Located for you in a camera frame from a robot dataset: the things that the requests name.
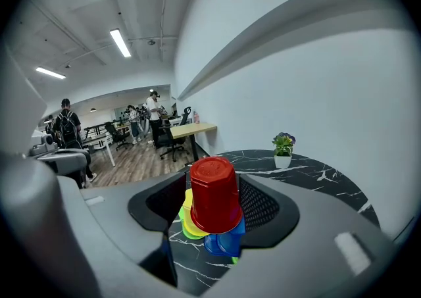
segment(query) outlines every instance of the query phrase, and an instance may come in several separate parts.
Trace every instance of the blue cup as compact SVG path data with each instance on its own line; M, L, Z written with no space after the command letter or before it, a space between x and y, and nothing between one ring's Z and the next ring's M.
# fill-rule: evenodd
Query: blue cup
M215 256L223 256L225 255L221 249L219 249L219 246L216 242L216 235L210 234L205 236L205 241L203 242L205 245L205 249L212 255Z
M219 249L227 256L239 257L239 241L245 234L244 216L240 223L225 234L216 235L216 244Z

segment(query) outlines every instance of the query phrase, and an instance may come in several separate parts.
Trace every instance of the red cup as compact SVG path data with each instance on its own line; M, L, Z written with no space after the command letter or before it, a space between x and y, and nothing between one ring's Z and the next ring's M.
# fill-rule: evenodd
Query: red cup
M190 168L193 205L190 216L204 232L223 234L234 229L243 212L239 206L234 166L226 158L201 159Z

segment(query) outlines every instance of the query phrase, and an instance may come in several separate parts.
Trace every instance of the yellow cup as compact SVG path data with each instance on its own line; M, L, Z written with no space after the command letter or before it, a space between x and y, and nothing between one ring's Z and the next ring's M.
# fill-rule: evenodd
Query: yellow cup
M190 189L186 190L186 199L183 203L183 210L184 210L184 227L186 228L187 232L191 235L197 237L203 237L209 235L209 233L200 230L192 221L190 216L190 209L191 205L193 204L193 193Z

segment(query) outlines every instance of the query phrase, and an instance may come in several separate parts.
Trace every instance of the white shirt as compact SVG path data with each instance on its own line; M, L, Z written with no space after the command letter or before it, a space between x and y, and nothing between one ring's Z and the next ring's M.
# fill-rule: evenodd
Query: white shirt
M130 122L137 122L137 112L136 112L136 110L131 110L130 111L129 121Z
M155 102L152 97L146 100L147 108L151 111L151 120L159 120L158 111L152 111L153 109L159 109L159 104Z

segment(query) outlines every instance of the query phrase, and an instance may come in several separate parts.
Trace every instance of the sneaker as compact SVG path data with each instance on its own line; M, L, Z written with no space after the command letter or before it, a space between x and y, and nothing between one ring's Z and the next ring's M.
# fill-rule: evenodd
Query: sneaker
M89 181L89 182L92 182L92 181L94 181L94 179L97 177L97 173L92 173L92 178L88 178L87 176L86 176L86 180L87 181Z

